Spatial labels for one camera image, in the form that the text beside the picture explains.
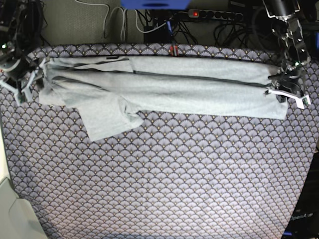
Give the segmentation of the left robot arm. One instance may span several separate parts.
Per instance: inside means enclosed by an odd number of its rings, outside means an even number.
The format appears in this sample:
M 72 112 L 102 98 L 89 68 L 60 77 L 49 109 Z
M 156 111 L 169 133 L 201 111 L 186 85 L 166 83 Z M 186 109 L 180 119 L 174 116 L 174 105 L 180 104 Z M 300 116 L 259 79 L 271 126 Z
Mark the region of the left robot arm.
M 271 81 L 265 95 L 276 95 L 279 102 L 293 99 L 299 109 L 311 104 L 310 96 L 305 93 L 304 67 L 311 57 L 304 42 L 302 25 L 297 13 L 301 11 L 297 0 L 264 0 L 263 7 L 268 18 L 275 20 L 272 33 L 282 47 L 281 65 Z

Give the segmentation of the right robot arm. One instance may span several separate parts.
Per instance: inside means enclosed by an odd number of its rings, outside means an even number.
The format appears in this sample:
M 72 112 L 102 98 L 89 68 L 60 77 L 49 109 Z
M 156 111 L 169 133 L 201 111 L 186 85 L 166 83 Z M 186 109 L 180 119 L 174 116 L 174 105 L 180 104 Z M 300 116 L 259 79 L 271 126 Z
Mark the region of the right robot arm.
M 12 87 L 19 98 L 25 97 L 25 76 L 39 69 L 29 54 L 40 46 L 43 24 L 42 1 L 0 2 L 0 69 L 7 75 L 1 85 Z

